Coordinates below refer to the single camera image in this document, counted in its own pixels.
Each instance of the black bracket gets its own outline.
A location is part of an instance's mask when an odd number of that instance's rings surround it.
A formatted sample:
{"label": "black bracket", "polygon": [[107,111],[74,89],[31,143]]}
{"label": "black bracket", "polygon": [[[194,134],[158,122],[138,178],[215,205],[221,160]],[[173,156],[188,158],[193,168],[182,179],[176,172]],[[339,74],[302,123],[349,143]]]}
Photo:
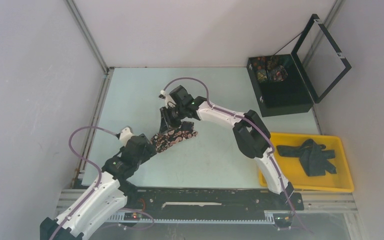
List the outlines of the black bracket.
{"label": "black bracket", "polygon": [[[270,139],[271,135],[269,130],[255,111],[249,110],[244,114],[244,117],[253,122]],[[252,128],[248,130],[248,128],[251,127],[252,126],[244,120],[234,124],[233,134],[237,146],[239,150],[250,159],[255,157],[262,158],[263,153],[270,145],[256,129]]]}

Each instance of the tabletop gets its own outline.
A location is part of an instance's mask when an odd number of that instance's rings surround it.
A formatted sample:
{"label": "tabletop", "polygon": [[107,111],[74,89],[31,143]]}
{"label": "tabletop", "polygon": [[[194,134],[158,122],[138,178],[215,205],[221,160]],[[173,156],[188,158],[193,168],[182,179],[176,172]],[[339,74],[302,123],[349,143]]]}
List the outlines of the tabletop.
{"label": "tabletop", "polygon": [[[116,68],[109,84],[98,126],[120,132],[130,126],[133,133],[148,138],[160,127],[158,98],[168,82],[180,77],[203,81],[209,89],[209,99],[233,111],[260,113],[256,96],[245,67],[188,68]],[[181,80],[167,91],[182,85],[195,98],[206,96],[198,82]],[[258,168],[253,159],[238,149],[231,129],[211,122],[195,122],[197,137],[177,143],[142,164],[128,180],[142,187],[177,188],[261,188]],[[270,132],[319,134],[313,112],[264,117]],[[105,132],[98,131],[92,142],[89,159],[100,167],[116,154],[121,143]],[[89,186],[97,171],[86,165],[82,184]]]}

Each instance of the wire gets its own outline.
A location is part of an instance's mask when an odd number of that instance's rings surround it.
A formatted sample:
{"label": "wire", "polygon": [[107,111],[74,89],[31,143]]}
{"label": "wire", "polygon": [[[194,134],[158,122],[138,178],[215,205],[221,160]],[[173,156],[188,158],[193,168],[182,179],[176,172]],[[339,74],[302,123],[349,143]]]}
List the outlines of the wire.
{"label": "wire", "polygon": [[167,102],[167,105],[168,105],[168,104],[172,104],[173,107],[176,107],[176,104],[175,104],[174,102],[172,102],[172,101],[168,101],[168,102]]}
{"label": "wire", "polygon": [[139,210],[135,210],[135,209],[131,209],[131,208],[121,208],[119,211],[134,212],[134,213],[145,215],[151,220],[151,224],[149,224],[148,226],[144,226],[144,227],[131,227],[131,226],[122,225],[121,223],[116,223],[116,224],[110,224],[107,226],[103,226],[103,227],[99,228],[99,230],[108,229],[108,228],[112,228],[112,227],[120,227],[120,225],[121,225],[121,226],[123,226],[123,228],[126,228],[126,229],[143,231],[143,230],[149,229],[150,227],[152,227],[155,224],[155,219],[151,215],[149,215],[148,213],[146,213],[144,211],[139,211]]}
{"label": "wire", "polygon": [[311,230],[309,230],[303,223],[303,221],[301,220],[301,218],[297,215],[297,212],[295,210],[295,207],[294,205],[292,204],[291,200],[289,199],[289,196],[288,196],[288,193],[286,191],[286,188],[285,188],[285,184],[284,184],[284,181],[282,179],[282,174],[281,174],[281,171],[278,167],[278,165],[276,164],[276,161],[273,159],[272,157],[272,154],[275,153],[275,146],[273,145],[272,141],[270,141],[270,139],[264,134],[264,132],[257,126],[255,125],[252,121],[250,121],[249,119],[243,117],[243,116],[240,116],[240,115],[236,115],[235,113],[233,112],[230,112],[228,110],[225,110],[225,109],[222,109],[222,108],[219,108],[217,106],[213,106],[213,104],[210,102],[210,98],[209,98],[209,90],[208,90],[208,87],[205,83],[203,83],[201,80],[198,80],[196,78],[193,78],[193,77],[179,77],[179,78],[176,78],[172,81],[170,81],[165,87],[164,87],[164,91],[169,87],[169,85],[171,85],[172,83],[176,82],[176,81],[179,81],[179,80],[193,80],[193,81],[196,81],[198,83],[200,83],[201,85],[204,86],[205,88],[205,91],[206,91],[206,101],[208,103],[208,106],[216,111],[219,111],[219,112],[222,112],[222,113],[225,113],[227,115],[230,115],[232,117],[236,117],[236,118],[240,118],[241,120],[244,120],[245,122],[249,123],[255,130],[257,130],[257,132],[266,140],[266,142],[270,145],[271,147],[271,151],[268,153],[269,155],[269,159],[271,161],[271,163],[273,164],[274,166],[274,169],[276,170],[277,172],[277,175],[279,177],[279,180],[280,180],[280,186],[283,190],[283,193],[285,194],[286,196],[286,199],[287,199],[287,203],[289,204],[289,207],[290,209],[292,210],[294,216],[296,216],[296,218],[298,219],[299,223],[302,225],[302,228],[305,229],[306,231],[310,232],[313,234],[313,232]]}
{"label": "wire", "polygon": [[75,130],[70,135],[70,138],[68,140],[68,147],[70,148],[70,150],[73,152],[74,155],[76,155],[78,158],[82,159],[86,163],[88,163],[88,164],[92,165],[94,168],[96,168],[96,170],[98,171],[98,179],[95,183],[95,186],[90,190],[90,192],[71,210],[71,212],[62,220],[62,222],[58,225],[58,227],[56,227],[55,231],[53,231],[49,240],[53,240],[55,238],[58,231],[63,227],[63,225],[68,221],[68,219],[86,202],[86,200],[88,200],[92,196],[92,194],[95,192],[95,188],[97,188],[99,186],[99,184],[101,183],[102,173],[101,173],[100,167],[96,163],[94,163],[93,161],[91,161],[91,160],[87,159],[86,157],[83,157],[82,155],[77,153],[76,150],[74,150],[74,148],[72,146],[72,140],[73,140],[74,135],[76,135],[76,133],[78,133],[84,129],[97,129],[97,130],[104,131],[108,134],[111,134],[113,136],[117,135],[115,132],[112,132],[110,130],[104,129],[104,128],[99,127],[99,126],[83,126],[83,127],[78,128],[77,130]]}
{"label": "wire", "polygon": [[143,198],[140,198],[139,201],[141,201],[142,204],[143,204],[143,207],[142,207],[142,210],[141,210],[143,212],[147,208],[147,204],[145,203],[145,200]]}

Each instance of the robotic arm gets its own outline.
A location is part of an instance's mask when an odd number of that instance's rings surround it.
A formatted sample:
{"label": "robotic arm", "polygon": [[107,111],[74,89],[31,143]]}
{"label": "robotic arm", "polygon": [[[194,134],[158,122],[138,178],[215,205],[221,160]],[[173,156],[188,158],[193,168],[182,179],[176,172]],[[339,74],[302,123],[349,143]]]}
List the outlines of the robotic arm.
{"label": "robotic arm", "polygon": [[[232,129],[239,150],[254,159],[264,175],[273,201],[284,205],[289,200],[294,187],[274,160],[272,147],[258,131],[270,138],[270,132],[255,111],[235,112],[202,96],[193,98],[181,85],[170,94],[161,91],[159,97],[165,100],[165,106],[160,108],[160,133],[178,128],[184,118],[209,121]],[[136,136],[129,127],[117,137],[122,143],[121,156],[118,153],[105,162],[98,185],[97,178],[95,184],[55,220],[47,217],[40,224],[40,240],[50,240],[52,235],[52,240],[88,240],[114,212],[137,201],[138,190],[127,179],[157,152],[145,135]]]}
{"label": "robotic arm", "polygon": [[269,143],[257,129],[244,120],[245,118],[254,123],[270,138],[270,132],[255,111],[249,110],[247,113],[231,111],[207,101],[202,96],[193,98],[181,85],[173,89],[170,94],[161,91],[159,97],[165,100],[165,106],[160,108],[160,132],[179,127],[182,123],[181,120],[184,118],[209,121],[230,128],[233,130],[239,150],[257,163],[267,181],[268,190],[281,199],[286,198],[283,193],[282,181],[288,195],[290,196],[293,193],[294,188],[274,160],[274,151]]}
{"label": "robotic arm", "polygon": [[[60,229],[53,240],[88,240],[114,212],[137,200],[137,188],[127,179],[157,152],[144,134],[136,136],[129,127],[124,128],[118,138],[122,143],[120,152],[105,162],[99,185],[95,186],[97,177],[94,184],[55,220],[47,217],[40,224],[40,240],[50,240],[57,228]],[[78,205],[80,207],[70,216]]]}

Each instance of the yellow tray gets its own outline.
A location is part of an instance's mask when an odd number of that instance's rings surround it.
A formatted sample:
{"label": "yellow tray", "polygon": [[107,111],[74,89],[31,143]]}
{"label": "yellow tray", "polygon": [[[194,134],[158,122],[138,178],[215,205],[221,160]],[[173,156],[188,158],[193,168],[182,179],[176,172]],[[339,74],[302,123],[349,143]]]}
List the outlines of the yellow tray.
{"label": "yellow tray", "polygon": [[[293,187],[304,190],[352,193],[354,191],[353,179],[351,178],[347,158],[345,157],[344,148],[339,137],[274,132],[271,133],[270,138],[274,147],[277,145],[300,146],[307,139],[313,139],[318,144],[326,145],[327,150],[335,150],[336,157],[328,161],[335,165],[336,174],[326,172],[325,176],[307,176],[298,157],[281,157],[276,151],[274,157],[283,174],[293,184]],[[267,187],[266,180],[261,171],[258,171],[258,179],[261,186]]]}

